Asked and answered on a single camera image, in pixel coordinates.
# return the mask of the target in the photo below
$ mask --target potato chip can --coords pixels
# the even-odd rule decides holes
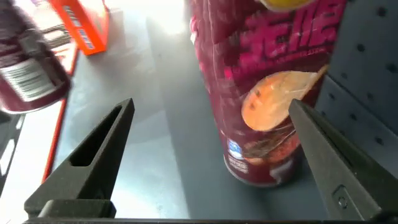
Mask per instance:
[[[0,104],[28,113],[67,95],[70,77],[40,31],[13,1],[0,1]]]

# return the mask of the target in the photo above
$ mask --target white label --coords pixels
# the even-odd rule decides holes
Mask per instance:
[[[56,89],[42,66],[34,59],[0,68],[0,72],[25,102],[39,99]]]

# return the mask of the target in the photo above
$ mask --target pegboard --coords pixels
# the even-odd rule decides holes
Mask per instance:
[[[316,109],[398,177],[398,1],[348,1]]]

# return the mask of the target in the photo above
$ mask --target red can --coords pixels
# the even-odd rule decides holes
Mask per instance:
[[[39,110],[66,96],[70,77],[24,12],[0,2],[0,103],[8,113]]]
[[[346,0],[302,2],[275,12],[255,1],[193,1],[191,30],[226,167],[258,187],[297,170],[288,108],[293,99],[315,104]]]

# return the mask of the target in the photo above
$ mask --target gray shelf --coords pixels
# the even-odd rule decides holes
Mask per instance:
[[[348,1],[316,109],[398,177],[397,1]]]

